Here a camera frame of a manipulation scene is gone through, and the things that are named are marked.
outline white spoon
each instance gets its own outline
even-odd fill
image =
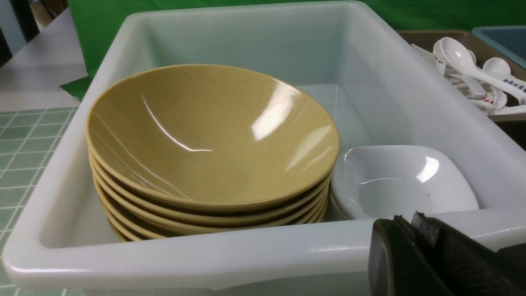
[[[480,100],[486,97],[486,91],[484,90],[482,85],[480,85],[480,83],[478,83],[475,79],[469,76],[459,75],[459,74],[449,74],[448,76],[453,77],[453,78],[458,78],[466,84],[466,86],[469,89],[469,92],[471,93],[469,98]]]
[[[481,100],[472,100],[469,99],[471,103],[473,103],[480,111],[485,112],[486,115],[492,115],[493,114],[493,104],[484,102]]]
[[[492,57],[491,59],[487,60],[482,66],[482,69],[489,72],[511,76],[510,65],[508,65],[505,60],[499,57]]]
[[[442,57],[455,71],[462,75],[471,76],[476,80],[483,81],[500,88],[501,90],[517,98],[519,104],[526,104],[525,92],[478,70],[473,63],[468,50],[460,42],[456,41],[455,39],[445,37],[440,40],[439,45]]]
[[[434,55],[433,53],[430,53],[423,49],[422,47],[419,47],[418,45],[411,44],[411,47],[414,48],[414,50],[426,60],[426,62],[430,63],[431,65],[434,65]]]
[[[487,60],[482,67],[484,72],[492,77],[500,79],[513,85],[520,90],[526,89],[526,81],[515,78],[511,75],[510,65],[499,57],[492,57]]]
[[[490,89],[493,93],[493,108],[495,109],[495,112],[502,110],[504,107],[506,107],[508,96],[502,90],[496,88],[493,85],[490,85]]]
[[[495,115],[506,115],[506,114],[521,114],[526,113],[526,105],[507,107],[502,110],[495,111]]]

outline brown tray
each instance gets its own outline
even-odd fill
[[[504,59],[511,68],[511,74],[520,80],[526,81],[526,69],[522,68],[514,61],[505,57],[497,50],[486,44],[484,41],[475,37],[469,31],[463,30],[411,30],[398,31],[398,34],[409,44],[419,46],[429,52],[433,51],[433,45],[443,37],[450,37],[462,43],[467,49],[472,50],[477,57],[477,65],[482,67],[484,62],[492,57]],[[509,100],[508,106],[516,106],[516,100]],[[488,116],[495,124],[500,127],[510,138],[519,146],[526,150],[526,114],[510,115],[490,115]]]

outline stack of yellow bowls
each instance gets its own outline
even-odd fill
[[[220,65],[126,78],[86,132],[102,207],[127,241],[319,222],[339,148],[310,96]]]

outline plastic bin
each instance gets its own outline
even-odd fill
[[[125,296],[369,294],[373,219],[117,242],[89,168],[88,111],[127,76],[185,63],[249,68],[306,90],[335,118],[342,151],[441,151],[481,210],[433,216],[493,250],[526,242],[526,152],[364,3],[148,12],[122,25],[7,241],[15,285]]]
[[[482,67],[484,62],[492,57],[500,57],[506,60],[511,68],[513,76],[526,81],[526,69],[506,57],[503,53],[492,48],[482,40],[475,37],[469,31],[451,30],[451,31],[437,31],[437,30],[418,30],[418,31],[398,31],[398,34],[409,44],[415,44],[419,47],[432,52],[433,45],[436,41],[444,37],[453,38],[462,43],[466,48],[475,53],[477,57],[477,65]],[[523,43],[526,45],[526,36],[524,36]],[[513,100],[509,102],[509,106],[516,106],[518,102]],[[509,115],[490,115],[491,121],[500,127],[509,137],[511,137],[519,146],[526,150],[526,114],[509,114]]]
[[[526,26],[476,27],[472,32],[510,60],[526,68]]]

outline green backdrop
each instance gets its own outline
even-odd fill
[[[307,2],[309,0],[69,0],[88,77],[62,88],[84,97],[124,19],[167,9]],[[526,0],[363,0],[394,29],[468,29],[525,24]]]

